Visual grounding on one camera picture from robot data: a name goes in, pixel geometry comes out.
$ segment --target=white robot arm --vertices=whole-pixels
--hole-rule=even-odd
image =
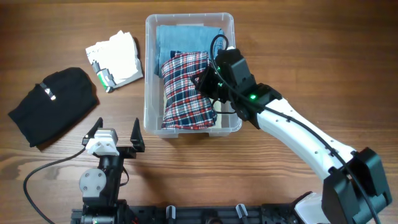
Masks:
[[[289,105],[286,99],[272,100],[267,107],[291,116],[307,125],[324,140],[328,141],[330,146],[339,152],[345,162],[353,158],[352,152],[356,152],[355,149],[333,139],[307,121]],[[332,156],[330,151],[325,149],[325,146],[317,138],[297,123],[281,118],[267,110],[257,114],[257,121],[263,131],[279,139],[294,151],[322,181],[330,175],[329,170],[332,167],[339,169],[342,166],[341,162],[335,156]],[[312,193],[306,196],[296,204],[295,211],[306,224],[329,223],[322,211],[322,195],[320,194]]]
[[[356,152],[355,149],[338,142],[307,121],[289,105],[286,99],[272,100],[267,104],[267,107],[291,116],[307,125],[324,140],[328,141],[330,146],[339,152],[339,155],[345,162],[353,158],[351,153]],[[330,175],[330,168],[335,167],[339,169],[342,166],[339,160],[331,155],[329,150],[325,149],[325,145],[297,123],[290,122],[267,110],[257,114],[257,121],[263,131],[279,139],[294,151],[296,155],[311,167],[321,180]]]
[[[217,35],[212,42],[223,37]],[[282,95],[256,83],[238,49],[219,50],[212,67],[192,77],[196,89],[222,103],[231,102],[243,121],[273,135],[306,162],[323,182],[322,195],[296,202],[304,223],[366,223],[392,202],[379,156],[369,148],[357,152],[325,134],[299,115]]]

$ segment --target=fabric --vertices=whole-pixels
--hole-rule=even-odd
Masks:
[[[196,91],[191,81],[208,64],[206,52],[176,53],[164,63],[161,72],[167,102],[162,129],[204,129],[215,125],[217,114],[210,99]]]
[[[34,147],[67,130],[97,104],[87,74],[68,68],[36,84],[8,115]]]
[[[206,52],[210,54],[211,41],[218,34],[224,34],[221,28],[206,26],[165,26],[156,27],[155,74],[162,78],[161,66],[170,60],[171,51]],[[215,42],[213,55],[223,47],[223,39]]]
[[[137,46],[129,32],[86,48],[87,58],[107,93],[142,78]]]
[[[166,104],[167,104],[167,98],[166,98],[166,94],[163,94],[163,114],[166,111]],[[214,105],[213,105],[213,110],[215,111],[221,111],[222,107],[221,107],[221,102],[217,101]],[[209,128],[222,128],[222,119],[223,116],[217,116],[217,120],[214,126],[209,127]]]

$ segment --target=clear plastic bin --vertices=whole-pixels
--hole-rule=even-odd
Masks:
[[[235,47],[234,19],[228,13],[203,14],[154,14],[146,20],[146,60],[145,60],[145,112],[144,128],[148,133],[160,138],[177,138],[180,133],[209,133],[210,136],[227,136],[239,130],[242,120],[236,114],[219,114],[221,128],[202,130],[162,130],[164,113],[163,79],[154,74],[156,27],[160,25],[212,26],[224,30],[229,45]],[[222,111],[233,111],[229,102],[221,106]]]

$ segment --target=black cable wire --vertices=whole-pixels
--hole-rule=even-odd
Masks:
[[[211,108],[218,114],[235,114],[236,111],[234,112],[221,112],[221,111],[217,111],[214,109],[214,104],[217,102],[218,100],[213,100],[213,102],[211,103]]]
[[[228,90],[228,97],[229,97],[229,100],[231,101],[231,104],[236,106],[231,90]]]
[[[26,176],[25,180],[24,180],[24,193],[25,193],[25,196],[26,196],[27,200],[28,200],[29,203],[32,205],[32,207],[36,210],[36,212],[37,212],[41,217],[43,217],[45,221],[47,221],[47,222],[50,223],[50,224],[55,224],[55,223],[54,223],[53,221],[51,221],[51,219],[49,219],[48,217],[46,217],[46,216],[42,213],[42,211],[40,211],[40,209],[39,209],[39,208],[36,206],[36,204],[33,202],[32,198],[29,196],[29,193],[28,193],[28,191],[27,191],[27,181],[28,181],[29,178],[30,178],[33,174],[35,174],[36,172],[38,172],[38,171],[40,171],[40,170],[42,170],[42,169],[44,169],[44,168],[47,168],[47,167],[49,167],[49,166],[52,166],[52,165],[55,165],[55,164],[59,164],[59,163],[61,163],[61,162],[65,162],[65,161],[68,161],[68,160],[70,160],[70,159],[73,159],[73,158],[79,156],[79,155],[80,155],[81,153],[83,153],[85,150],[86,150],[86,148],[83,148],[81,151],[79,151],[78,153],[76,153],[76,154],[73,155],[73,156],[70,156],[70,157],[64,158],[64,159],[60,159],[60,160],[55,161],[55,162],[50,162],[49,164],[46,164],[46,165],[42,165],[41,167],[36,168],[36,169],[34,169],[32,172],[30,172],[30,174],[28,174],[28,175]]]
[[[127,181],[125,183],[120,184],[120,187],[125,186],[130,180],[129,173],[127,173],[127,170],[126,168],[124,168],[124,166],[123,166],[123,172],[127,175]]]
[[[365,202],[367,203],[367,205],[368,205],[368,207],[369,207],[369,209],[370,209],[370,211],[371,211],[371,213],[372,213],[372,216],[373,216],[374,221],[376,222],[376,224],[380,224],[380,223],[381,223],[381,222],[380,222],[380,219],[379,219],[379,217],[378,217],[378,215],[377,215],[376,210],[374,209],[374,206],[373,206],[373,204],[372,204],[370,198],[369,198],[368,195],[366,194],[366,192],[365,192],[365,190],[363,189],[363,187],[362,187],[361,183],[359,182],[358,178],[354,175],[354,173],[352,172],[352,170],[347,166],[347,163],[344,161],[343,158],[341,158],[341,156],[338,154],[338,152],[336,151],[336,149],[332,148],[321,136],[319,136],[319,134],[317,134],[314,130],[312,130],[311,128],[309,128],[307,125],[303,124],[301,121],[299,121],[299,120],[297,120],[297,119],[295,119],[295,118],[293,118],[293,117],[291,117],[291,116],[288,116],[288,115],[286,115],[286,114],[283,114],[283,113],[281,113],[281,112],[279,112],[279,111],[273,110],[273,109],[271,109],[271,108],[269,108],[269,107],[267,107],[267,106],[261,105],[261,104],[259,104],[259,103],[254,102],[254,101],[251,101],[249,98],[245,97],[244,95],[242,95],[242,94],[240,94],[238,91],[236,91],[231,85],[229,85],[229,84],[224,80],[224,78],[223,78],[223,77],[221,76],[221,74],[219,73],[219,71],[218,71],[218,66],[217,66],[217,64],[216,64],[216,62],[215,62],[215,60],[214,60],[214,58],[213,58],[214,43],[215,43],[216,39],[219,38],[219,37],[222,37],[222,38],[224,38],[225,40],[227,40],[226,36],[224,36],[224,35],[222,35],[222,34],[218,34],[218,35],[213,39],[213,41],[211,42],[211,46],[210,46],[210,58],[211,58],[211,62],[212,62],[212,64],[213,64],[214,71],[216,72],[216,74],[217,74],[217,76],[218,76],[218,79],[219,79],[224,85],[226,85],[226,86],[229,88],[229,90],[231,90],[233,93],[235,93],[235,95],[238,96],[240,99],[242,99],[242,100],[244,100],[244,101],[246,101],[246,102],[252,104],[253,106],[255,106],[255,107],[259,108],[259,109],[264,109],[264,110],[270,111],[271,113],[274,113],[274,114],[276,114],[276,115],[279,115],[279,116],[281,116],[281,117],[283,117],[283,118],[286,118],[288,122],[290,122],[290,121],[295,122],[295,123],[298,124],[299,126],[303,127],[305,130],[307,130],[309,133],[311,133],[314,137],[316,137],[323,145],[325,145],[325,147],[331,152],[331,154],[334,155],[334,156],[336,156],[336,158],[340,161],[340,163],[343,165],[343,167],[347,170],[348,174],[351,176],[351,178],[353,179],[354,183],[357,185],[359,191],[361,192],[362,196],[364,197]]]

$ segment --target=black cloth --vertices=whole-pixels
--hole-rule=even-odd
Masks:
[[[90,79],[81,68],[55,72],[42,83],[36,84],[19,106],[8,114],[31,147],[67,130],[98,104]]]

